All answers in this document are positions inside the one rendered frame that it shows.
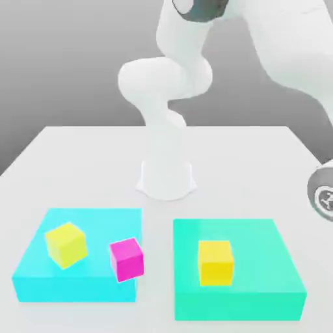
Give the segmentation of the small magenta cube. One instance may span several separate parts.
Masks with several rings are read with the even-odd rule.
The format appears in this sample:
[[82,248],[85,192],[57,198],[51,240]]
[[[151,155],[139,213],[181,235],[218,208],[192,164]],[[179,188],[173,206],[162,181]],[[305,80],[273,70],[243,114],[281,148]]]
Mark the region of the small magenta cube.
[[132,237],[109,245],[111,267],[118,282],[124,282],[144,274],[144,256]]

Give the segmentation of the small golden yellow cube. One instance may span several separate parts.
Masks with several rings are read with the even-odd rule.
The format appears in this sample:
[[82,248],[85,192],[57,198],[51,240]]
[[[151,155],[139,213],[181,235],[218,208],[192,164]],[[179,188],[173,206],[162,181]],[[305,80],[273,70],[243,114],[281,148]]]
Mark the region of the small golden yellow cube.
[[198,242],[198,274],[201,286],[230,286],[234,258],[229,241]]

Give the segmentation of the small lime yellow cube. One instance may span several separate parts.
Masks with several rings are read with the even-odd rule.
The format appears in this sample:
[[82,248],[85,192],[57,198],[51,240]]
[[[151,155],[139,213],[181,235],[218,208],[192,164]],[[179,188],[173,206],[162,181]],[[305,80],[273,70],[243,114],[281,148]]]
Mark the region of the small lime yellow cube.
[[49,257],[61,268],[67,269],[88,255],[86,237],[71,222],[45,233]]

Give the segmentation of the large turquoise box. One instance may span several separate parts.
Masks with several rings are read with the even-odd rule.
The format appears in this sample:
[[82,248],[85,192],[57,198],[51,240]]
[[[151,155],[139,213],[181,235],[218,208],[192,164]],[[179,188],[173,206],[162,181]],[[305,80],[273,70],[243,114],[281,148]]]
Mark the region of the large turquoise box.
[[[230,286],[201,286],[199,241],[229,241]],[[272,219],[176,219],[173,222],[177,321],[298,321],[306,288]]]

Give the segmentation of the large cyan box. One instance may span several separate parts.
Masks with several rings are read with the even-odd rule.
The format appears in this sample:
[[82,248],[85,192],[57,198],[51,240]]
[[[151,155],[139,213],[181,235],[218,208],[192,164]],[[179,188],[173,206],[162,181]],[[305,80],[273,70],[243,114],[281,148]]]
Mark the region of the large cyan box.
[[[12,275],[20,302],[133,302],[137,279],[117,282],[109,244],[142,241],[139,208],[51,208]],[[72,222],[86,237],[88,256],[61,269],[47,252],[46,232]]]

